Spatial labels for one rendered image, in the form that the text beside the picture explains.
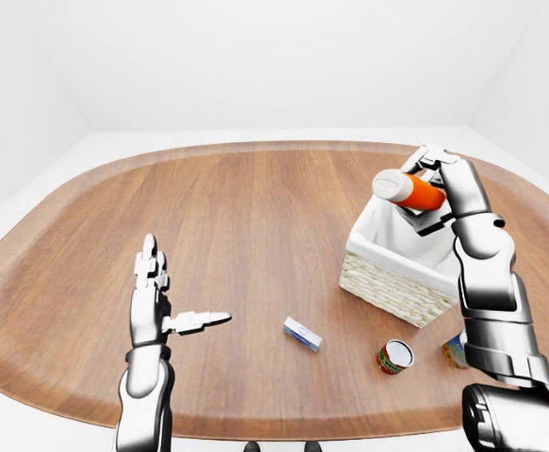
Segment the orange ketchup bottle white cap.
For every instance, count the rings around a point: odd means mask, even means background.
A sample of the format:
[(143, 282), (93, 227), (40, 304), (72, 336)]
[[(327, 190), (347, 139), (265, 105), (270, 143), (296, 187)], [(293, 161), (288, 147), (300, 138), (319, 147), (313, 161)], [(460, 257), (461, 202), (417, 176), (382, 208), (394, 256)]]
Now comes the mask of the orange ketchup bottle white cap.
[(373, 179), (372, 189), (383, 200), (420, 211), (437, 210), (445, 201), (440, 189), (399, 169), (379, 172)]

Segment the small blue white box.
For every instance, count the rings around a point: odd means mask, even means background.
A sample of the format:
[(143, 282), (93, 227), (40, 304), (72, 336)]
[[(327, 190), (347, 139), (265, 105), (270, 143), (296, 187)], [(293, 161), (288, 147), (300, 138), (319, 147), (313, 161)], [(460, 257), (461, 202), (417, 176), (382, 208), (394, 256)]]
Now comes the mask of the small blue white box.
[(318, 352), (322, 344), (323, 339), (310, 331), (302, 324), (298, 323), (295, 319), (288, 316), (283, 323), (283, 331), (295, 338), (298, 342), (309, 348), (313, 352)]

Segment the yellow blue printed tin can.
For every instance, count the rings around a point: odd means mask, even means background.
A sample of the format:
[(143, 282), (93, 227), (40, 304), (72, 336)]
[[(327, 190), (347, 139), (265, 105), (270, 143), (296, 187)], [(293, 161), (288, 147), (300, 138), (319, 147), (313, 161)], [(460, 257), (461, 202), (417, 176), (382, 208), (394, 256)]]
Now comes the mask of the yellow blue printed tin can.
[(462, 331), (443, 345), (444, 356), (453, 366), (460, 369), (467, 369), (469, 367), (465, 358), (465, 343), (466, 331)]

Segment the silver robot right hand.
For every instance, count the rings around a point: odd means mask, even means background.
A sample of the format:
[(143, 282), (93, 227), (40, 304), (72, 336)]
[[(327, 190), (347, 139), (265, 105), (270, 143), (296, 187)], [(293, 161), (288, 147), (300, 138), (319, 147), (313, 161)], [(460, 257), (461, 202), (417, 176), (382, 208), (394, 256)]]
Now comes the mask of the silver robot right hand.
[(421, 236), (432, 234), (447, 226), (452, 219), (472, 214), (489, 213), (491, 205), (473, 164), (459, 155), (448, 153), (444, 148), (422, 145), (401, 167), (407, 174), (427, 169), (421, 177), (445, 191), (446, 201), (433, 211), (419, 214), (406, 207), (397, 207), (397, 212)]

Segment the silver robot left hand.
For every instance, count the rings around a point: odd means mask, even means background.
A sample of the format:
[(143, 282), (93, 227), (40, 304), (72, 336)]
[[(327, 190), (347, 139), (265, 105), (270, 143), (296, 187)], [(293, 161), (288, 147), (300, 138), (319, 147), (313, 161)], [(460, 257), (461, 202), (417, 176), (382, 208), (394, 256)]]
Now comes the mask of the silver robot left hand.
[(167, 342), (170, 333), (180, 335), (203, 331), (232, 319), (226, 312), (194, 311), (171, 315), (171, 305), (165, 293), (170, 286), (167, 258), (158, 249), (153, 234), (146, 234), (135, 260), (137, 276), (132, 294), (130, 328), (133, 347)]

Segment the red green tin can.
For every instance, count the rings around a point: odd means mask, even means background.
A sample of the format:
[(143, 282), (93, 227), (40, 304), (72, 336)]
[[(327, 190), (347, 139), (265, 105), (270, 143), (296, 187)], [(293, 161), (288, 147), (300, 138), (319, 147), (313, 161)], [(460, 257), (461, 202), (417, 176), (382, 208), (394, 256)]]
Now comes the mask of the red green tin can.
[(414, 353), (405, 342), (391, 339), (379, 350), (376, 362), (383, 373), (396, 375), (413, 365)]

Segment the wicker basket white cloth liner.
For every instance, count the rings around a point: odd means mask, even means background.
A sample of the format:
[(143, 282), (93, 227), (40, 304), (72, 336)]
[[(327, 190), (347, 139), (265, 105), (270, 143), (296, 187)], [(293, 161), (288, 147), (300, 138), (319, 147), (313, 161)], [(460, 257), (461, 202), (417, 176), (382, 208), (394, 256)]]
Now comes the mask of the wicker basket white cloth liner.
[(372, 196), (350, 231), (339, 286), (423, 328), (459, 302), (454, 239), (449, 227), (418, 235), (394, 204)]

